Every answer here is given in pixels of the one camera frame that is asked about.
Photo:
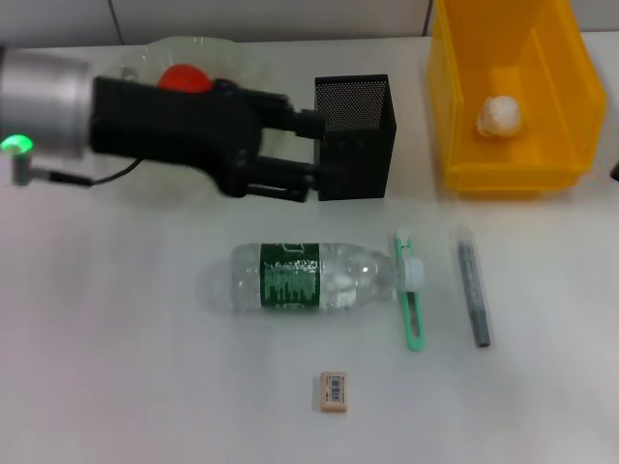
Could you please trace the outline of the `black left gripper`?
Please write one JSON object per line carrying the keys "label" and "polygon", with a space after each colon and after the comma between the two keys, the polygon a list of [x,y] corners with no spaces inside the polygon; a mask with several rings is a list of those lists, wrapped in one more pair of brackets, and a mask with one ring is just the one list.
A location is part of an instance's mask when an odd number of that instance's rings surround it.
{"label": "black left gripper", "polygon": [[323,139],[324,116],[288,98],[219,80],[201,93],[127,80],[93,81],[91,149],[96,154],[194,168],[227,196],[305,202],[318,178],[311,163],[257,157],[263,129]]}

